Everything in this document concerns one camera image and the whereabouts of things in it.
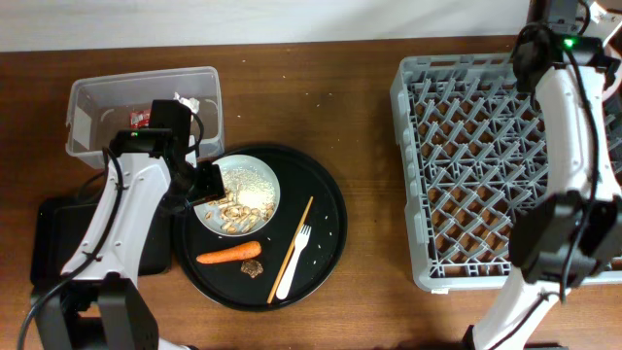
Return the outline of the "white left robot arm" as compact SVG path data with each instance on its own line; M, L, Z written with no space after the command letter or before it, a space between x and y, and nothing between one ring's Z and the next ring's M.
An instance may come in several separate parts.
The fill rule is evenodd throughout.
M86 234L51 286L34 289L20 327L47 349L172 349L141 297L140 260L159 207L182 211L225 194L218 166L196 162L190 131L122 130L104 153L106 184Z

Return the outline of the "white plastic fork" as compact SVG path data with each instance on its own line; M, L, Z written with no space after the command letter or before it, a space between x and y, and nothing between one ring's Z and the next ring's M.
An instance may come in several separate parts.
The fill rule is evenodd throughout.
M276 291L276 297L278 299L285 299L291 289L291 285L294 280L295 270L300 259L302 251L306 248L312 228L308 225L303 225L300 232L297 234L294 240L294 251L290 258L289 264L283 274L281 282Z

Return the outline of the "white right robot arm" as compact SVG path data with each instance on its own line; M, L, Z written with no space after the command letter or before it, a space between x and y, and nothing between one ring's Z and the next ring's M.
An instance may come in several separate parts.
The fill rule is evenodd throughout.
M470 326L465 349L523 349L548 311L600 274L621 250L621 187L612 169L604 92L620 60L598 37L531 22L511 54L520 91L545 125L544 199L513 225L512 269L488 313Z

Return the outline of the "white tissue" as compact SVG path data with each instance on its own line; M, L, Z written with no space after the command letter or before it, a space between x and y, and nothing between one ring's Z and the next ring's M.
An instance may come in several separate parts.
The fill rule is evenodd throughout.
M185 98L178 92L174 93L174 99L184 106L188 107L193 114L198 114L200 110L200 101L196 98Z

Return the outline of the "grey plate with food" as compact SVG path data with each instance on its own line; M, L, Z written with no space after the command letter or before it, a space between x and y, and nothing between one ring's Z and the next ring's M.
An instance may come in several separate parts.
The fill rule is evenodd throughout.
M276 173L257 157L232 155L215 161L225 196L193 207L201 224L220 236L244 236L263 228L280 200Z

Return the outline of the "red snack wrapper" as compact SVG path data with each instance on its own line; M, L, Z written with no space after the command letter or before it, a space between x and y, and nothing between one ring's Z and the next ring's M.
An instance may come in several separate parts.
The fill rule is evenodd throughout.
M148 127L151 118L151 110L134 111L129 115L130 127L132 129L140 129Z

